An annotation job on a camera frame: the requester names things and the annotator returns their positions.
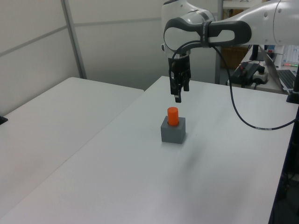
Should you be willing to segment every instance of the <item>laptop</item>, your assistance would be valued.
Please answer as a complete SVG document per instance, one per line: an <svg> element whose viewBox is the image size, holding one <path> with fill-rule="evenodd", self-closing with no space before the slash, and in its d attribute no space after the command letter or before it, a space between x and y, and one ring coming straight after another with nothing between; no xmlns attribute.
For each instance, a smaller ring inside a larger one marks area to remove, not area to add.
<svg viewBox="0 0 299 224"><path fill-rule="evenodd" d="M261 46L259 46L261 53L263 55L265 64L267 66L268 72L279 87L281 91L288 91L290 94L294 87L295 74L290 70L276 70L274 62L271 60L269 55L264 51Z"/></svg>

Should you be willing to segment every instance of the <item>black pole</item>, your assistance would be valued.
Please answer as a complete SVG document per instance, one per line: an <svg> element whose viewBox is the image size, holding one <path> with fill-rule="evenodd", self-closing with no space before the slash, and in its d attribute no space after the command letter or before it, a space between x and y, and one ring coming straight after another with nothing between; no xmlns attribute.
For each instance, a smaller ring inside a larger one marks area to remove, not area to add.
<svg viewBox="0 0 299 224"><path fill-rule="evenodd" d="M299 67L297 69L297 75L294 83L292 93L286 99L288 103L299 104Z"/></svg>

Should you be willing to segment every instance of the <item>white wall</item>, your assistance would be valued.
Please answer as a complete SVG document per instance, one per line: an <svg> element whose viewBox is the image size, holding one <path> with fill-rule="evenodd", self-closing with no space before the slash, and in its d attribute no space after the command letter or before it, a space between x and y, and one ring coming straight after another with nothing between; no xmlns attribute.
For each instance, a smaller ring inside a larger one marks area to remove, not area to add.
<svg viewBox="0 0 299 224"><path fill-rule="evenodd" d="M0 30L0 115L79 77L60 0L0 0Z"/></svg>
<svg viewBox="0 0 299 224"><path fill-rule="evenodd" d="M161 7L165 0L68 0L88 79L147 89L168 75ZM190 3L218 11L221 0ZM216 53L195 49L192 80L215 82Z"/></svg>

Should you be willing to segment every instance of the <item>keyboard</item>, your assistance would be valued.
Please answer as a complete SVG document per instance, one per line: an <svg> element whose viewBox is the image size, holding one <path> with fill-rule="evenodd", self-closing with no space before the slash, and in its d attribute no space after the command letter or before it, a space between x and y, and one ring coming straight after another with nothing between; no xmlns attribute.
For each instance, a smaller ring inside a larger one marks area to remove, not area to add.
<svg viewBox="0 0 299 224"><path fill-rule="evenodd" d="M290 70L277 70L278 76L287 89L294 88L295 76Z"/></svg>

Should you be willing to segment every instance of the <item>electronic device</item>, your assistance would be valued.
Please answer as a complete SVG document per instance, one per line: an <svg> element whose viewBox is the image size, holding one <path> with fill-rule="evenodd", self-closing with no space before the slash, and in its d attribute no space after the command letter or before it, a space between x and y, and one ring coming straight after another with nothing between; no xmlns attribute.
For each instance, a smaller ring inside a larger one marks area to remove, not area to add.
<svg viewBox="0 0 299 224"><path fill-rule="evenodd" d="M256 63L243 62L234 71L230 80L234 84L240 84L242 88L246 85L251 85L252 77L259 67L260 65Z"/></svg>
<svg viewBox="0 0 299 224"><path fill-rule="evenodd" d="M264 57L264 61L267 65L267 69L269 74L275 80L277 86L280 88L281 91L289 91L292 90L294 87L295 76L290 70L276 70L276 66L271 58L266 54L264 49L260 47L261 53Z"/></svg>
<svg viewBox="0 0 299 224"><path fill-rule="evenodd" d="M296 77L291 70L278 70L277 74L281 82L283 82L284 86L286 87L286 90L292 90L294 88Z"/></svg>

